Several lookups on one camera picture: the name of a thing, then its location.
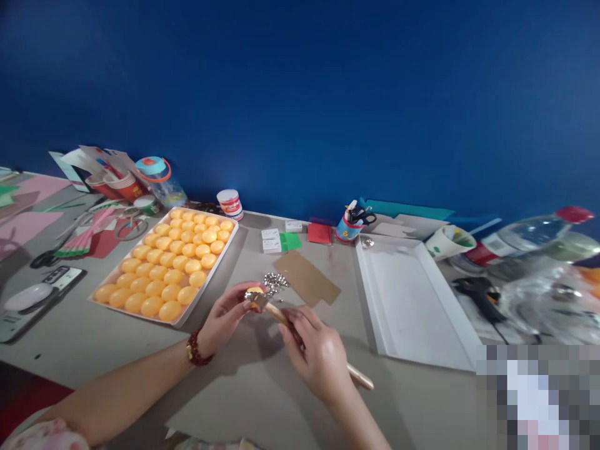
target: white tray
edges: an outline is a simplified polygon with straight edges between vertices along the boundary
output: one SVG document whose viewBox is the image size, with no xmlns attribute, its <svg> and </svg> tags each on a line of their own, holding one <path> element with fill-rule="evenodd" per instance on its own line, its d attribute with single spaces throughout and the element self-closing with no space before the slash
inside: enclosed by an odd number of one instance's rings
<svg viewBox="0 0 600 450">
<path fill-rule="evenodd" d="M 363 235 L 374 246 L 356 252 L 377 352 L 467 371 L 481 342 L 425 245 L 413 239 Z"/>
<path fill-rule="evenodd" d="M 202 287 L 200 287 L 199 291 L 196 294 L 196 297 L 194 297 L 194 300 L 192 301 L 192 303 L 190 303 L 187 306 L 184 306 L 183 312 L 181 313 L 181 315 L 171 321 L 171 322 L 163 322 L 162 320 L 158 319 L 158 318 L 153 318 L 153 317 L 144 317 L 141 314 L 135 314 L 133 312 L 129 312 L 126 311 L 125 309 L 121 309 L 121 308 L 115 308 L 110 306 L 108 303 L 99 303 L 94 299 L 94 293 L 98 290 L 98 288 L 100 286 L 103 286 L 104 284 L 107 283 L 116 283 L 117 278 L 123 274 L 123 271 L 121 270 L 121 262 L 124 259 L 127 258 L 133 258 L 131 251 L 133 251 L 133 249 L 135 247 L 137 247 L 138 245 L 143 245 L 144 244 L 144 238 L 148 235 L 154 232 L 154 228 L 156 227 L 156 225 L 161 224 L 161 223 L 170 223 L 171 222 L 171 211 L 173 209 L 181 209 L 182 211 L 192 211 L 194 213 L 199 213 L 199 214 L 204 214 L 205 216 L 213 216 L 219 219 L 219 222 L 222 222 L 223 220 L 229 220 L 231 222 L 233 222 L 233 230 L 231 230 L 231 235 L 229 236 L 229 240 L 225 243 L 225 246 L 223 247 L 223 251 L 221 252 L 221 254 L 219 255 L 219 257 L 217 258 L 217 262 L 214 263 L 214 266 L 212 267 L 211 271 L 209 272 L 209 274 L 206 276 L 206 281 L 204 282 L 204 284 L 202 285 Z M 219 264 L 221 263 L 221 260 L 223 259 L 223 256 L 225 255 L 225 253 L 227 252 L 227 249 L 229 248 L 229 245 L 231 244 L 231 241 L 233 240 L 234 236 L 236 235 L 236 233 L 238 232 L 239 229 L 239 224 L 238 222 L 236 222 L 233 219 L 229 219 L 228 217 L 223 217 L 220 216 L 218 214 L 212 214 L 210 212 L 204 212 L 204 211 L 198 211 L 197 209 L 189 209 L 189 208 L 184 208 L 184 207 L 177 207 L 177 208 L 173 208 L 171 210 L 169 210 L 169 212 L 167 212 L 164 217 L 156 224 L 154 225 L 154 227 L 152 227 L 151 229 L 148 230 L 148 232 L 142 236 L 142 238 L 131 248 L 131 251 L 129 253 L 127 253 L 127 256 L 124 257 L 121 262 L 119 262 L 119 264 L 117 264 L 117 266 L 112 270 L 111 273 L 108 274 L 108 276 L 104 279 L 104 281 L 102 283 L 100 283 L 98 285 L 98 287 L 96 289 L 94 289 L 92 291 L 92 293 L 87 297 L 88 301 L 91 301 L 92 303 L 95 303 L 97 305 L 103 306 L 105 308 L 109 308 L 112 309 L 113 311 L 118 311 L 119 313 L 123 313 L 123 314 L 127 314 L 129 316 L 133 316 L 135 318 L 138 319 L 144 319 L 144 320 L 148 320 L 148 321 L 152 321 L 152 322 L 157 322 L 157 323 L 161 323 L 161 324 L 170 324 L 172 326 L 174 326 L 175 328 L 180 328 L 184 322 L 186 321 L 186 319 L 189 317 L 189 315 L 191 314 L 192 310 L 194 309 L 194 306 L 196 305 L 196 303 L 198 303 L 198 301 L 200 300 L 200 297 L 202 296 L 202 293 L 206 290 L 206 286 L 208 286 L 208 282 L 211 280 L 211 278 L 213 277 L 214 272 L 217 270 L 217 267 L 219 266 Z"/>
</svg>

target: hand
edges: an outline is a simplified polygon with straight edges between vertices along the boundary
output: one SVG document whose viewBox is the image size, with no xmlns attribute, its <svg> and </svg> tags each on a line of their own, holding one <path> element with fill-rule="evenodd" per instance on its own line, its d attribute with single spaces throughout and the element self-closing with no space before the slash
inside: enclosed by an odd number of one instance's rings
<svg viewBox="0 0 600 450">
<path fill-rule="evenodd" d="M 244 281 L 225 292 L 212 306 L 211 312 L 198 333 L 198 351 L 202 358 L 208 358 L 229 342 L 242 317 L 250 311 L 250 302 L 244 300 L 248 288 L 260 286 L 256 281 Z"/>
<path fill-rule="evenodd" d="M 338 332 L 321 322 L 307 306 L 282 311 L 302 339 L 298 342 L 294 333 L 280 324 L 287 353 L 312 393 L 331 406 L 355 391 L 346 366 L 346 350 Z"/>
</svg>

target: person's left hand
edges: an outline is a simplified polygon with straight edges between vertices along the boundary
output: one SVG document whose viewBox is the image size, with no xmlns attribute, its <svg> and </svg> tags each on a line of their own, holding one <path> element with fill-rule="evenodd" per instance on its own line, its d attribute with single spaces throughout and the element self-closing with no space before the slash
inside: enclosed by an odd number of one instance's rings
<svg viewBox="0 0 600 450">
<path fill-rule="evenodd" d="M 244 294 L 248 288 L 255 287 L 267 291 L 267 288 L 257 281 L 244 281 L 230 288 L 214 303 L 198 333 L 198 351 L 202 358 L 208 358 L 229 342 L 240 320 L 251 308 L 250 302 L 244 300 Z"/>
</svg>

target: wooden stick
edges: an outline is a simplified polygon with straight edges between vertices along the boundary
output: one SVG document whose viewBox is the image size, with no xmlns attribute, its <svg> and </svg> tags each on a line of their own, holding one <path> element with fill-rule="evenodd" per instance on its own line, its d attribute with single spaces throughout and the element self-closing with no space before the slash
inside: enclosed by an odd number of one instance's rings
<svg viewBox="0 0 600 450">
<path fill-rule="evenodd" d="M 281 310 L 277 306 L 271 303 L 267 303 L 264 308 L 267 311 L 269 311 L 280 323 L 283 323 L 290 330 L 294 330 L 294 326 L 290 323 L 286 315 L 283 312 L 281 312 Z M 367 377 L 364 373 L 362 373 L 349 362 L 347 362 L 346 365 L 348 367 L 348 372 L 350 372 L 350 376 L 354 381 L 356 381 L 358 384 L 360 384 L 365 389 L 368 389 L 369 391 L 375 389 L 375 385 L 369 377 Z"/>
</svg>

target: floral sleeve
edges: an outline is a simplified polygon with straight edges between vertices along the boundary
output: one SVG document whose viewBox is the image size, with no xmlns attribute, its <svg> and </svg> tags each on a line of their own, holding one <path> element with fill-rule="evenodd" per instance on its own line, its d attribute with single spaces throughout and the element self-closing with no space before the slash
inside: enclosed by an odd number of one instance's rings
<svg viewBox="0 0 600 450">
<path fill-rule="evenodd" d="M 35 424 L 12 438 L 2 450 L 89 450 L 88 443 L 62 419 Z"/>
</svg>

